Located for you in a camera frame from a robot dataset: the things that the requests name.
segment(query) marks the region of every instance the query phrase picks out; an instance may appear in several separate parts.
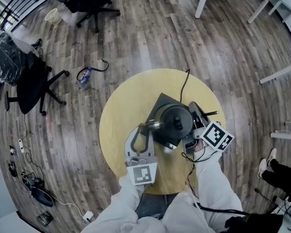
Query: black pants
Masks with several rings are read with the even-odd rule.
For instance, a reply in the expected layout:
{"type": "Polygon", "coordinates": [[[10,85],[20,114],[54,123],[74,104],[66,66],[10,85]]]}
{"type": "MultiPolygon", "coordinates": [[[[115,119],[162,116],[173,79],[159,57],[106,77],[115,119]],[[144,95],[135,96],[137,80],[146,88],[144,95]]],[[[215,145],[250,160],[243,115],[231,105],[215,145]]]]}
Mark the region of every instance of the black pants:
{"type": "Polygon", "coordinates": [[[275,159],[271,161],[273,172],[264,171],[262,178],[270,185],[281,188],[289,196],[291,201],[291,168],[279,164],[275,159]]]}

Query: hand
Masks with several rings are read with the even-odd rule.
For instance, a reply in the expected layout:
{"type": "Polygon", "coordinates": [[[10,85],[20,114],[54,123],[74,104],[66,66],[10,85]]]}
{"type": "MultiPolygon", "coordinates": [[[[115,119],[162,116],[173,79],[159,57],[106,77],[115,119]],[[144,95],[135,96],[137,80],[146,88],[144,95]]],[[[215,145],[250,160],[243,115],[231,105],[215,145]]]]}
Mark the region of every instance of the hand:
{"type": "Polygon", "coordinates": [[[194,148],[194,152],[198,152],[204,149],[204,145],[203,145],[203,140],[199,139],[198,140],[198,144],[195,146],[194,148]]]}

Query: wooden floor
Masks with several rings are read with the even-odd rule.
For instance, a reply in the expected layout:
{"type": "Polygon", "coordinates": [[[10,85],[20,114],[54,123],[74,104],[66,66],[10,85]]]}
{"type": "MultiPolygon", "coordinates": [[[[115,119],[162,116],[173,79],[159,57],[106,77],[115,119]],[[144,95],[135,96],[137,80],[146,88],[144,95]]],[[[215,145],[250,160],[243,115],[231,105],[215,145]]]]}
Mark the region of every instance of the wooden floor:
{"type": "MultiPolygon", "coordinates": [[[[207,0],[201,19],[195,19],[198,1],[113,0],[112,6],[122,15],[99,15],[100,32],[95,34],[93,18],[78,29],[75,24],[82,14],[71,14],[63,4],[50,0],[14,31],[30,44],[42,38],[44,60],[53,67],[53,75],[63,69],[71,72],[53,86],[67,106],[59,106],[47,95],[47,116],[39,114],[38,105],[30,111],[28,136],[23,140],[43,168],[46,188],[58,199],[76,203],[83,214],[91,210],[95,217],[108,206],[119,188],[99,147],[103,107],[122,82],[155,68],[190,68],[219,99],[227,129],[235,135],[223,155],[222,168],[245,211],[262,213],[269,208],[255,187],[270,199],[283,195],[259,180],[257,169],[273,147],[278,148],[278,160],[291,166],[291,141],[269,137],[291,120],[291,75],[264,85],[258,80],[291,65],[291,35],[276,13],[267,15],[271,5],[251,25],[246,22],[260,0],[207,0]],[[57,26],[44,21],[53,8],[63,17],[57,26]],[[101,58],[109,61],[110,69],[92,73],[90,82],[80,86],[78,71],[87,66],[103,68],[101,58]]],[[[10,95],[16,94],[14,87],[5,85],[3,92],[7,89],[10,95]]],[[[19,106],[12,103],[6,112],[1,99],[0,164],[16,207],[45,232],[80,232],[84,224],[76,208],[59,203],[44,207],[30,199],[19,179],[8,172],[10,159],[19,173],[22,167],[28,169],[19,151],[16,156],[9,154],[9,145],[19,150],[17,140],[24,134],[19,106]],[[36,220],[45,211],[54,217],[47,228],[36,220]]]]}

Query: plastic water bottle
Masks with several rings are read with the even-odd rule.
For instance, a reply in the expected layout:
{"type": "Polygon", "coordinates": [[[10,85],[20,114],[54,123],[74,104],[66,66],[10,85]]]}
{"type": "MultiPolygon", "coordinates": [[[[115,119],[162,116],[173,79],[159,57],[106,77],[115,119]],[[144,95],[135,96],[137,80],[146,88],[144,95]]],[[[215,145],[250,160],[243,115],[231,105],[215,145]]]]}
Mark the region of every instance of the plastic water bottle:
{"type": "Polygon", "coordinates": [[[89,76],[91,75],[91,68],[88,67],[86,71],[83,73],[81,77],[81,83],[86,83],[88,81],[89,76]]]}

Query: trash bin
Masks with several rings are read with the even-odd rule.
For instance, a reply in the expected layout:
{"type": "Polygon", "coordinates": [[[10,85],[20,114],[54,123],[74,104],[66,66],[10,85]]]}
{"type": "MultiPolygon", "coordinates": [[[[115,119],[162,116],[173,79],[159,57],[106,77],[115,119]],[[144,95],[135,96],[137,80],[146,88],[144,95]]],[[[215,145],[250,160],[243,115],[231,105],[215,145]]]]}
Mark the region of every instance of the trash bin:
{"type": "Polygon", "coordinates": [[[60,17],[59,13],[57,12],[57,9],[52,9],[46,17],[44,18],[45,21],[48,21],[49,23],[53,25],[57,25],[62,21],[62,18],[60,17]]]}

